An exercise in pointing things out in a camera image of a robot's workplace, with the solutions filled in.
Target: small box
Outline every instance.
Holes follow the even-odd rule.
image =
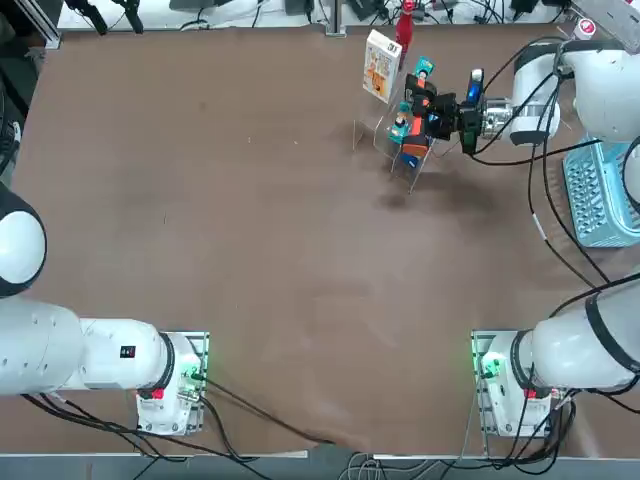
[[[402,47],[380,32],[371,30],[364,55],[362,87],[389,103],[393,82],[398,73]]]

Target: brown mat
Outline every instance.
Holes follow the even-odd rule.
[[[429,27],[416,32],[411,54],[435,61],[441,91],[462,94],[471,68],[491,73],[552,32]],[[526,167],[451,153],[407,198],[366,142],[351,152],[366,33],[66,40],[48,55],[15,180],[50,242],[30,295],[79,315],[209,330],[215,378],[337,443],[456,455],[473,391],[471,329],[531,327],[582,287],[539,238]],[[509,95],[511,82],[504,75],[493,92]],[[572,124],[554,146],[580,137]],[[484,158],[526,156],[498,146]],[[566,210],[559,158],[551,163]],[[548,235],[595,280],[554,227],[539,166],[535,175]],[[616,276],[638,253],[595,256]],[[106,418],[135,418],[122,392],[74,397]],[[240,451],[309,445],[219,403]],[[637,416],[600,398],[578,403],[566,454],[638,456]],[[127,450],[20,399],[0,406],[4,452]],[[476,417],[469,454],[482,453]],[[211,427],[194,440],[219,446]]]

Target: toy figure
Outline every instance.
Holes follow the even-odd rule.
[[[411,113],[411,107],[407,102],[400,102],[398,104],[398,112],[396,113],[396,120],[391,125],[389,130],[389,139],[397,144],[402,144],[402,140],[409,131],[409,115]]]

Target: plastic basket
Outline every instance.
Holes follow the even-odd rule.
[[[571,215],[585,247],[627,247],[640,242],[640,214],[629,203],[622,166],[629,144],[596,143],[563,162]]]

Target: robotic arm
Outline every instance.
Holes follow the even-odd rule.
[[[198,431],[204,385],[192,375],[204,374],[208,335],[158,332],[130,319],[78,318],[17,296],[42,271],[47,237],[38,214],[2,183],[0,206],[0,395],[135,389],[142,428]]]
[[[559,74],[575,80],[574,107],[587,132],[607,142],[633,141],[639,150],[640,55],[630,55],[615,40],[529,47],[515,60],[510,99],[477,94],[483,91],[483,74],[474,70],[462,103],[455,94],[432,99],[424,112],[435,117],[429,133],[448,139],[457,131],[469,154],[476,153],[481,137],[541,144],[547,133],[556,133],[560,120],[556,102],[547,132],[551,109],[544,106],[557,87],[558,67]],[[624,165],[631,202],[640,198],[637,157],[632,153]],[[521,434],[536,431],[548,418],[552,388],[615,389],[633,385],[640,375],[640,280],[595,292],[576,305],[533,330],[499,332],[489,345],[480,367],[499,435],[515,435],[512,426],[520,422]]]

